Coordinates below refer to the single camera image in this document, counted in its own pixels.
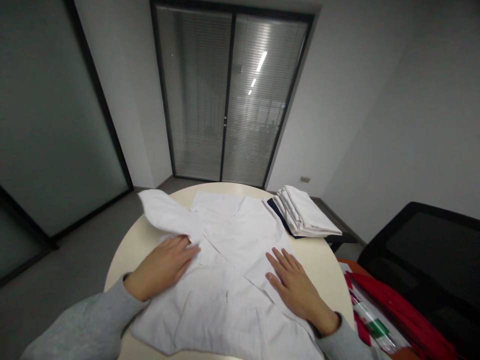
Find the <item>red fabric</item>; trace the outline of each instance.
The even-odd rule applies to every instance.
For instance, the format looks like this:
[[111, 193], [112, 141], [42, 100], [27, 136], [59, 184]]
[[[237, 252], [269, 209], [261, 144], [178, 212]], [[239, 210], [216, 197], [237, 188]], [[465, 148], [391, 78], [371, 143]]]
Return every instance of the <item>red fabric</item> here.
[[457, 353], [453, 344], [409, 302], [390, 286], [373, 277], [357, 273], [346, 273], [356, 283], [370, 294], [385, 312], [390, 314], [398, 328], [410, 340], [413, 348], [422, 359], [454, 360]]
[[365, 344], [367, 344], [368, 346], [371, 347], [372, 346], [372, 338], [370, 337], [369, 331], [365, 327], [362, 320], [360, 320], [360, 317], [357, 315], [356, 312], [353, 312], [353, 318], [355, 319], [355, 322], [356, 322], [356, 331], [358, 333], [358, 337]]

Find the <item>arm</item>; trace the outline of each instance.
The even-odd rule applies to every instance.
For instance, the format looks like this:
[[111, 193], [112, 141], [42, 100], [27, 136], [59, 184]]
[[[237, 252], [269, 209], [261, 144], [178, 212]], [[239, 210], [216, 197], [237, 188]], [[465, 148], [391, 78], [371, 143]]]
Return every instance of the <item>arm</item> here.
[[343, 316], [322, 300], [298, 260], [285, 249], [272, 249], [276, 259], [266, 254], [281, 281], [271, 272], [265, 276], [282, 300], [299, 318], [309, 321], [318, 331], [316, 344], [330, 360], [389, 360], [387, 354], [365, 345]]
[[115, 359], [128, 323], [150, 298], [174, 285], [200, 251], [187, 248], [189, 243], [186, 236], [164, 241], [110, 290], [64, 311], [20, 359]]

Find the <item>left hand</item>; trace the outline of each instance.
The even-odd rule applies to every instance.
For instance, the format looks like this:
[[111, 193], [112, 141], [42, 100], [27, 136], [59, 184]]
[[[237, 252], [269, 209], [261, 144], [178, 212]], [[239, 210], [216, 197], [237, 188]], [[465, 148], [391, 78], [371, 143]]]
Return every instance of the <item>left hand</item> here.
[[187, 248], [189, 244], [186, 235], [162, 242], [125, 279], [125, 289], [138, 300], [146, 301], [176, 284], [200, 252], [198, 245]]

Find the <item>shirt sleeve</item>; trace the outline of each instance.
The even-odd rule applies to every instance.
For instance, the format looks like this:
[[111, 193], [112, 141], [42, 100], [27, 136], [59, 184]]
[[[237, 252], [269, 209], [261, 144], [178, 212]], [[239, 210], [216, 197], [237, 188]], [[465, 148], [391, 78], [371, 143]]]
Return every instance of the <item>shirt sleeve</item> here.
[[148, 301], [133, 297], [122, 276], [108, 290], [65, 310], [23, 352], [20, 360], [115, 359], [122, 332]]
[[340, 327], [330, 336], [316, 338], [315, 342], [329, 360], [390, 360], [379, 348], [364, 344], [352, 330], [344, 316], [340, 317]]

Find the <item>folded clothes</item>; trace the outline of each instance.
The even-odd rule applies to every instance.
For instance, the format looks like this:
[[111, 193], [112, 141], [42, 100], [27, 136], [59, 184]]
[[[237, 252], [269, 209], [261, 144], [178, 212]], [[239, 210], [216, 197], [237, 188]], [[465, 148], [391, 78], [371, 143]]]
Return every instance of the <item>folded clothes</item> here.
[[[198, 192], [187, 210], [160, 190], [139, 196], [152, 225], [202, 236], [201, 252], [180, 281], [135, 319], [135, 338], [166, 355], [195, 350], [242, 359], [323, 359], [309, 324], [265, 278], [274, 272], [265, 252], [293, 252], [270, 207], [260, 199]], [[158, 213], [166, 209], [171, 216]]]
[[281, 223], [283, 224], [283, 227], [285, 228], [285, 230], [288, 232], [288, 234], [290, 236], [292, 236], [294, 239], [303, 238], [304, 236], [295, 236], [295, 235], [292, 234], [292, 231], [290, 230], [289, 224], [285, 220], [285, 218], [282, 214], [282, 211], [280, 210], [280, 206], [278, 206], [278, 204], [275, 201], [275, 197], [272, 197], [272, 198], [266, 200], [267, 205], [270, 206], [272, 208], [273, 212], [280, 218]]
[[342, 235], [306, 192], [285, 185], [273, 200], [294, 236], [324, 238]]

